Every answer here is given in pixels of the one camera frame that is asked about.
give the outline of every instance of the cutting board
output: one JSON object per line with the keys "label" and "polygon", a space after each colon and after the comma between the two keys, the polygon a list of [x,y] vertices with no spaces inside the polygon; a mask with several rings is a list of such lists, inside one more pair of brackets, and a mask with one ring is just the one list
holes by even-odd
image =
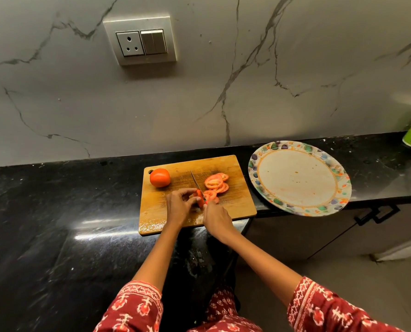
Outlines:
{"label": "cutting board", "polygon": [[[157,168],[167,169],[170,173],[171,183],[164,188],[156,188],[150,184],[149,171]],[[207,189],[204,180],[208,176],[219,172],[228,174],[229,179],[226,183],[229,184],[229,189],[218,195],[219,205],[222,205],[234,220],[256,215],[255,204],[235,155],[151,166],[144,169],[138,228],[141,235],[156,234],[162,231],[167,220],[166,194],[173,190],[196,187],[190,170],[203,191]],[[202,224],[203,211],[194,205],[184,227]]]}

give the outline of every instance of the countertop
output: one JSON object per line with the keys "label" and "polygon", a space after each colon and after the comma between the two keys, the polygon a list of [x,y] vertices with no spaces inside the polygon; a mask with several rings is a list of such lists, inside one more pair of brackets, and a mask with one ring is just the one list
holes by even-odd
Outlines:
{"label": "countertop", "polygon": [[[345,167],[353,186],[347,207],[355,208],[411,203],[411,149],[402,135],[303,141]],[[247,177],[259,146],[0,167],[0,327],[92,331],[158,237],[137,233],[143,169],[234,154]],[[286,214],[248,185],[258,217]],[[250,221],[234,223],[244,232]],[[161,330],[199,321],[234,258],[203,227],[183,229],[164,285]],[[175,319],[180,305],[185,321]]]}

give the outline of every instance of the hand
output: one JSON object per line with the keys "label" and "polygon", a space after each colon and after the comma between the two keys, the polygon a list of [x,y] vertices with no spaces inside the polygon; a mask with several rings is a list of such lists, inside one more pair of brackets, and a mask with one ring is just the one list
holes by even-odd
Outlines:
{"label": "hand", "polygon": [[215,204],[214,201],[209,201],[208,205],[204,205],[203,223],[208,232],[224,244],[228,244],[228,239],[232,234],[239,234],[227,210]]}
{"label": "hand", "polygon": [[189,195],[195,191],[196,189],[180,189],[166,195],[167,223],[165,226],[181,230],[182,224],[187,220],[190,208],[200,199],[200,197],[189,199]]}

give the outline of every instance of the person's right hand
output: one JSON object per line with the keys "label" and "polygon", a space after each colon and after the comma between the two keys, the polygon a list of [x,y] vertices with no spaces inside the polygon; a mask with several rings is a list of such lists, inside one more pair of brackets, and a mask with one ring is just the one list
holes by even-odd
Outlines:
{"label": "person's right hand", "polygon": [[213,200],[204,205],[203,223],[208,232],[224,244],[232,234],[239,234],[227,210]]}

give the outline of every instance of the knife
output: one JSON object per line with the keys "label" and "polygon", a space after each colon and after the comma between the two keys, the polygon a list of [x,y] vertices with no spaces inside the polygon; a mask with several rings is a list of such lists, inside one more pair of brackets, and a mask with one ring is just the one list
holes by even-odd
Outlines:
{"label": "knife", "polygon": [[205,195],[203,194],[202,189],[199,187],[199,184],[198,184],[198,182],[196,181],[195,176],[193,175],[192,170],[190,170],[190,173],[192,174],[192,177],[193,177],[193,180],[195,181],[196,187],[197,187],[198,190],[201,192],[201,196],[200,196],[200,197],[203,199],[204,204],[207,204],[207,199],[205,198]]}

